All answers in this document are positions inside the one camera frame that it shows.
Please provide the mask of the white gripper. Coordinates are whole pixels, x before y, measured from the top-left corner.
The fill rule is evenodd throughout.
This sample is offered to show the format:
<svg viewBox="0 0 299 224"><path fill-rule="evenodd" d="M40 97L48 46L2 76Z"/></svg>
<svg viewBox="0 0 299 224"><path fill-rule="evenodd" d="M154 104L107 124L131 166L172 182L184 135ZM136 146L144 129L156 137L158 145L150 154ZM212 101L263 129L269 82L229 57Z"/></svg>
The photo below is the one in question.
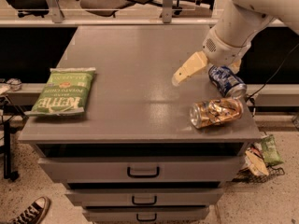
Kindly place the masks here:
<svg viewBox="0 0 299 224"><path fill-rule="evenodd" d="M172 84L180 85L188 78L206 71L208 63L229 66L237 74L240 70L241 59L249 50L251 43L241 47L229 45L222 41L215 28L211 28L203 42L203 51L196 51L172 76Z"/></svg>

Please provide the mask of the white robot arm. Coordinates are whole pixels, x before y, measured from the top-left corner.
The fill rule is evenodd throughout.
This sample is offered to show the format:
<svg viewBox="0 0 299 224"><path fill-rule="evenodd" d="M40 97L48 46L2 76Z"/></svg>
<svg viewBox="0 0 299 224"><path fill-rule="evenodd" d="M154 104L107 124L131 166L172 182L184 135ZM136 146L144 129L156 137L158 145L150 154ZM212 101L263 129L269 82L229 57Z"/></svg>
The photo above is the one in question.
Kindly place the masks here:
<svg viewBox="0 0 299 224"><path fill-rule="evenodd" d="M177 70L172 83L177 86L211 64L238 71L251 40L273 20L299 34L299 0L227 0L202 48Z"/></svg>

